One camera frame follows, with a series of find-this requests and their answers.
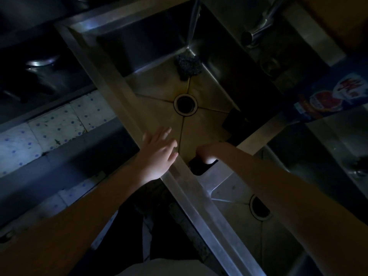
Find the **person's left hand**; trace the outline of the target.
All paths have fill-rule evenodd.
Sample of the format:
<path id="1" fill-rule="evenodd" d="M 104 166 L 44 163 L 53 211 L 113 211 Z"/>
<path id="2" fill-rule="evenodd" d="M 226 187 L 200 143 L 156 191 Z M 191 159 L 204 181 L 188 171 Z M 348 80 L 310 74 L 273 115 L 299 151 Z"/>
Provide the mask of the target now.
<path id="1" fill-rule="evenodd" d="M 154 134 L 148 132 L 143 135 L 143 144 L 137 154 L 133 167 L 141 185 L 159 179 L 172 164 L 165 164 L 166 152 L 177 152 L 176 139 L 168 139 L 172 128 L 160 127 Z"/>

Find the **person's right hand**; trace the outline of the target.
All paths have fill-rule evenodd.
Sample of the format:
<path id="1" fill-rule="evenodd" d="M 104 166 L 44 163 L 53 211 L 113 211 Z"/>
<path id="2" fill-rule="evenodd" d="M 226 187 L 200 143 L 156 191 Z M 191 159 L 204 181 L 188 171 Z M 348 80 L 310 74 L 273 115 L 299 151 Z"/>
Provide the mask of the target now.
<path id="1" fill-rule="evenodd" d="M 202 146 L 212 146 L 214 148 L 214 154 L 216 156 L 216 160 L 227 160 L 233 152 L 234 147 L 227 142 L 220 142 L 214 144 L 206 144 Z"/>

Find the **person's right forearm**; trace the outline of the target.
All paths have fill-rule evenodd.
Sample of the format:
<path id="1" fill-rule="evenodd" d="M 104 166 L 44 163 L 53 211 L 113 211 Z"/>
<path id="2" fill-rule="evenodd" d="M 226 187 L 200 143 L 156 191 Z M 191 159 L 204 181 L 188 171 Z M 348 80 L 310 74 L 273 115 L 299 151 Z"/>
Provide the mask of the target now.
<path id="1" fill-rule="evenodd" d="M 316 186 L 230 146 L 223 160 L 277 216 L 324 276 L 368 276 L 368 226 Z"/>

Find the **person's left forearm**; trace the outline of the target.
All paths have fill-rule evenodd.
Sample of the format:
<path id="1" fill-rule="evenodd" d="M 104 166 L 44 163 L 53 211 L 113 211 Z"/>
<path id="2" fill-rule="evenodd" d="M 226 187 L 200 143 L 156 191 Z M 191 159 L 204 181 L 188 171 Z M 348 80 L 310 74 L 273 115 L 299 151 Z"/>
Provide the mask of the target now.
<path id="1" fill-rule="evenodd" d="M 102 181 L 0 253 L 0 276 L 66 276 L 119 206 L 148 181 L 130 167 Z"/>

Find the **dark square sponge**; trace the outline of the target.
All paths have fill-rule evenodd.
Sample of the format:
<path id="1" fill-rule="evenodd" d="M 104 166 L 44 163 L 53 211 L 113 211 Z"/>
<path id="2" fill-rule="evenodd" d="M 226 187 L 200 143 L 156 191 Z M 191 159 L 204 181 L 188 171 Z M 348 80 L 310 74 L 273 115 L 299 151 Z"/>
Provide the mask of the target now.
<path id="1" fill-rule="evenodd" d="M 244 114 L 236 108 L 232 108 L 222 123 L 222 128 L 234 136 L 248 126 L 248 121 Z"/>

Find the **stainless steel double sink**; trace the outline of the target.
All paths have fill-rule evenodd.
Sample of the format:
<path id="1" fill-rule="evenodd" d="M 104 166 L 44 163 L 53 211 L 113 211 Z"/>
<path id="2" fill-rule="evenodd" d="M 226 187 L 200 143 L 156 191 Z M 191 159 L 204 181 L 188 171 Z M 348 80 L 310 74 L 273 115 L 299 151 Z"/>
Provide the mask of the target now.
<path id="1" fill-rule="evenodd" d="M 328 120 L 290 125 L 292 90 L 346 58 L 297 1 L 282 9 L 255 47 L 241 45 L 251 9 L 222 0 L 122 0 L 56 23 L 56 29 L 138 145 L 145 129 L 171 126 L 178 164 L 162 180 L 169 205 L 195 245 L 228 275 L 292 275 L 310 259 L 273 213 L 221 162 L 205 165 L 197 146 L 227 141 L 316 184 L 368 224 L 368 186 L 343 165 L 358 158 Z M 181 81 L 174 60 L 200 57 L 202 73 Z M 231 136 L 232 108 L 248 126 Z"/>

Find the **dark steel wool scrubber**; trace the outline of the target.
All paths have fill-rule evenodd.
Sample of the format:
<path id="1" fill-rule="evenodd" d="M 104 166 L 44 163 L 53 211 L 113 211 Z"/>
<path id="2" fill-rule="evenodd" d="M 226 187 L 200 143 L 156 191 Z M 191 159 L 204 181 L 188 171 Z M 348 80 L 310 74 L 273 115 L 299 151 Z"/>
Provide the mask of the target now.
<path id="1" fill-rule="evenodd" d="M 202 73 L 203 66 L 198 55 L 182 53 L 176 56 L 174 64 L 181 81 L 187 81 Z"/>

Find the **blue label detergent bottle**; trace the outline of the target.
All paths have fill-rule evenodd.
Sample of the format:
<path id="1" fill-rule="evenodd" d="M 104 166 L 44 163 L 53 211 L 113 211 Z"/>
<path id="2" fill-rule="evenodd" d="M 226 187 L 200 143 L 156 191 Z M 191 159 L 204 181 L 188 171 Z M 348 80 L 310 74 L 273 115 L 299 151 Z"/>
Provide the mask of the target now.
<path id="1" fill-rule="evenodd" d="M 308 123 L 368 103 L 368 53 L 341 60 L 318 79 L 291 92 L 283 115 Z"/>

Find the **chrome faucet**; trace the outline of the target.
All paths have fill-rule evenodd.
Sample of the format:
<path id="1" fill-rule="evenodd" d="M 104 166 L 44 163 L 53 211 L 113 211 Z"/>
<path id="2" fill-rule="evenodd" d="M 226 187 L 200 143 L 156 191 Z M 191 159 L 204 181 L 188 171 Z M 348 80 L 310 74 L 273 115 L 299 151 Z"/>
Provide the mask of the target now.
<path id="1" fill-rule="evenodd" d="M 274 15 L 283 5 L 285 0 L 275 0 L 270 8 L 262 13 L 256 26 L 251 30 L 246 30 L 241 34 L 241 45 L 244 47 L 255 47 L 264 34 L 274 23 Z"/>

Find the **metal cooking pot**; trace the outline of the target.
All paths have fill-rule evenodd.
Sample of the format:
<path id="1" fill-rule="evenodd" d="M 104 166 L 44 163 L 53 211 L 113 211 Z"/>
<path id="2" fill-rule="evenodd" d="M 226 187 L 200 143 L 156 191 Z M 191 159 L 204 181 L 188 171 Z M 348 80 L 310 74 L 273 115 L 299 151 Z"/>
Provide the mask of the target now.
<path id="1" fill-rule="evenodd" d="M 60 57 L 60 54 L 54 54 L 28 60 L 25 63 L 25 71 L 41 76 L 52 74 L 58 69 Z"/>

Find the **dark cooktop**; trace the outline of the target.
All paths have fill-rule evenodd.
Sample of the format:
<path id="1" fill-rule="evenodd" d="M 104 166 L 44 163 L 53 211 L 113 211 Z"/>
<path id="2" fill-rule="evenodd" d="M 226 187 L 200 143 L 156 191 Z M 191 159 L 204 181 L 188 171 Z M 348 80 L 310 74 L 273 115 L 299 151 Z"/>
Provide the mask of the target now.
<path id="1" fill-rule="evenodd" d="M 0 132 L 96 89 L 54 26 L 88 1 L 0 0 Z M 54 73 L 25 71 L 28 60 L 54 54 Z"/>

